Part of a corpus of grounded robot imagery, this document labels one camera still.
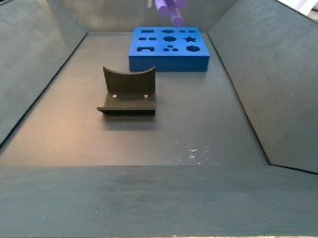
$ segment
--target blue shape sorter block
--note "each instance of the blue shape sorter block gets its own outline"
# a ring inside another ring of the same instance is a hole
[[[136,27],[129,50],[132,72],[207,71],[209,54],[196,27]]]

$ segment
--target bin floor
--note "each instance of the bin floor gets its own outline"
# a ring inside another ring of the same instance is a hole
[[[156,114],[97,111],[102,66],[129,71],[129,33],[90,33],[1,149],[4,166],[265,165],[215,49],[205,73],[156,73]]]

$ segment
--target star-shaped hole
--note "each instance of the star-shaped hole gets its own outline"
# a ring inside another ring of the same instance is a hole
[[[196,38],[192,38],[191,36],[188,36],[187,38],[184,38],[184,40],[185,40],[187,42],[195,42]]]

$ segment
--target dark gray surface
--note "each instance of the dark gray surface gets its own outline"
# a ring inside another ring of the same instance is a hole
[[[208,34],[271,163],[318,172],[316,23],[237,0]]]
[[[205,73],[156,74],[155,116],[104,117],[102,66],[128,72],[129,33],[89,34],[0,152],[0,165],[265,165],[211,53]]]
[[[171,26],[155,8],[147,8],[148,0],[58,0],[89,32],[131,33],[135,26]],[[188,0],[181,9],[185,26],[197,26],[207,32],[236,0]]]
[[[0,169],[2,237],[318,235],[318,177],[271,166]]]
[[[53,1],[0,7],[0,144],[84,35]]]

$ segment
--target shape hole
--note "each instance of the shape hole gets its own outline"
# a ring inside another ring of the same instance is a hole
[[[173,36],[165,36],[164,40],[172,42],[176,41],[176,38]]]
[[[143,50],[153,51],[153,47],[139,47],[136,49],[136,51],[143,51]]]
[[[172,30],[163,30],[163,33],[173,33]]]
[[[187,38],[184,38],[184,40],[185,40],[187,42],[196,42],[196,38],[193,38],[193,37],[191,37],[191,36],[188,36]]]
[[[196,46],[188,46],[185,49],[192,52],[197,52],[200,50],[200,48]]]
[[[153,33],[153,30],[141,30],[141,33]]]

